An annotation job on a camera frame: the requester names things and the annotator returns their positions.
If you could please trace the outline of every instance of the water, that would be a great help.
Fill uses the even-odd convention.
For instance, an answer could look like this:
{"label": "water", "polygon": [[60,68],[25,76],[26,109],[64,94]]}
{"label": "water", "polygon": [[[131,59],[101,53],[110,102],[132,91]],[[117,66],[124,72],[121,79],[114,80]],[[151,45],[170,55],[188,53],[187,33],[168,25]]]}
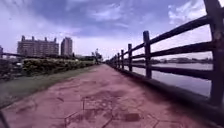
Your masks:
{"label": "water", "polygon": [[[187,69],[203,69],[211,70],[211,64],[156,64],[159,67],[176,67]],[[133,71],[142,75],[145,75],[145,69],[133,68]],[[198,78],[192,78],[188,76],[174,75],[170,73],[161,73],[157,71],[152,72],[152,78],[159,80],[163,83],[177,86],[182,89],[186,89],[204,96],[209,97],[211,81]]]}

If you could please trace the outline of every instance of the fence rail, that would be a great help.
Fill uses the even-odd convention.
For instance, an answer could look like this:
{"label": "fence rail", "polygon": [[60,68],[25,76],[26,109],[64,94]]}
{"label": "fence rail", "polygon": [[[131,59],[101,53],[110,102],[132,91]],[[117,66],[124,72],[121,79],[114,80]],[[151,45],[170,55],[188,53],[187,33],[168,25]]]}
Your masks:
{"label": "fence rail", "polygon": [[[150,40],[149,32],[143,32],[143,42],[132,48],[131,44],[128,44],[128,51],[121,54],[117,54],[112,57],[108,64],[113,67],[124,69],[124,66],[128,66],[128,71],[132,72],[133,67],[146,69],[146,78],[152,79],[152,70],[173,73],[177,75],[190,76],[195,78],[201,78],[211,80],[211,90],[209,101],[214,106],[220,106],[222,104],[224,94],[224,9],[221,8],[218,0],[204,0],[207,15],[196,20],[183,24],[173,30],[163,33]],[[151,52],[152,44],[159,41],[177,36],[181,33],[189,30],[196,29],[198,27],[209,25],[211,29],[212,40],[209,42],[201,42],[197,44],[190,44],[181,47],[175,47],[162,51]],[[144,53],[139,55],[132,55],[136,50],[144,48]],[[183,53],[199,53],[199,52],[212,52],[213,54],[213,69],[212,70],[195,70],[195,69],[182,69],[182,68],[168,68],[168,67],[155,67],[151,65],[152,57],[159,57],[165,55],[175,55]]]}

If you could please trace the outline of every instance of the red paving stone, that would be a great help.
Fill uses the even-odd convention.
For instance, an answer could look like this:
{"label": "red paving stone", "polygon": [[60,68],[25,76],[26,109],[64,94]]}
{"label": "red paving stone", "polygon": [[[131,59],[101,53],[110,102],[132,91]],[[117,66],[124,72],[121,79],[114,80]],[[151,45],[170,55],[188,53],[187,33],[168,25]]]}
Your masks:
{"label": "red paving stone", "polygon": [[11,128],[215,127],[106,65],[57,83],[3,112]]}

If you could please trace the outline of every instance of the building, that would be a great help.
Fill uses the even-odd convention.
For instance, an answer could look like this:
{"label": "building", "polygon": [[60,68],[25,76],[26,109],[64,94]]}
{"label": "building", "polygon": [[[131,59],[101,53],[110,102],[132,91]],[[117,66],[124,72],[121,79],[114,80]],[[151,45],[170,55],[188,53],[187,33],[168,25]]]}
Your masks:
{"label": "building", "polygon": [[18,42],[17,53],[27,56],[42,57],[45,55],[58,55],[59,44],[54,41],[48,41],[45,37],[44,40],[26,39],[22,36],[21,41]]}
{"label": "building", "polygon": [[72,39],[65,37],[61,43],[61,55],[71,56],[72,55]]}
{"label": "building", "polygon": [[3,57],[2,53],[3,53],[3,48],[2,48],[2,46],[0,45],[0,59]]}

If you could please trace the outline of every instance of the green bush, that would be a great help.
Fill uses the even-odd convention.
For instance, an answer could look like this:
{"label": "green bush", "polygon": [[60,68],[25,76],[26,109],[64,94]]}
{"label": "green bush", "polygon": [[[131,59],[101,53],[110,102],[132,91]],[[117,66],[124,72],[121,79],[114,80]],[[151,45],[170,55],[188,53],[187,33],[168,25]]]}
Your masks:
{"label": "green bush", "polygon": [[27,76],[38,74],[53,74],[84,68],[94,65],[93,61],[75,61],[63,59],[25,59],[23,71]]}

